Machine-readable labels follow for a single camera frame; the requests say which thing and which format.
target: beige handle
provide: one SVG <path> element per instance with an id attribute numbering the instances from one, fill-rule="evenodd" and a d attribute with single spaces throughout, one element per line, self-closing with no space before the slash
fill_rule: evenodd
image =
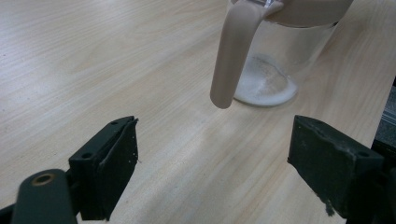
<path id="1" fill-rule="evenodd" d="M 212 80 L 210 98 L 219 108 L 231 105 L 236 86 L 244 68 L 251 40 L 262 19 L 280 10 L 283 4 L 269 7 L 248 0 L 239 0 L 228 11 L 219 43 L 218 58 Z"/>

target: wooden table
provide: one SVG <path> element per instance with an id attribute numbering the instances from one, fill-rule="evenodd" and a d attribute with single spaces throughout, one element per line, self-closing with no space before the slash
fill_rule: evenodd
<path id="1" fill-rule="evenodd" d="M 226 1 L 2 1 L 0 206 L 113 119 L 140 160 L 110 223 L 344 223 L 286 160 L 296 114 L 369 147 L 396 71 L 396 2 L 357 0 L 298 96 L 214 107 Z"/>

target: glass pitcher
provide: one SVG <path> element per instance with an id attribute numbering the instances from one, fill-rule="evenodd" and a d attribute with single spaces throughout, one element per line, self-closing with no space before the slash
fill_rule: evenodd
<path id="1" fill-rule="evenodd" d="M 210 97 L 280 105 L 298 90 L 353 0 L 228 0 Z"/>

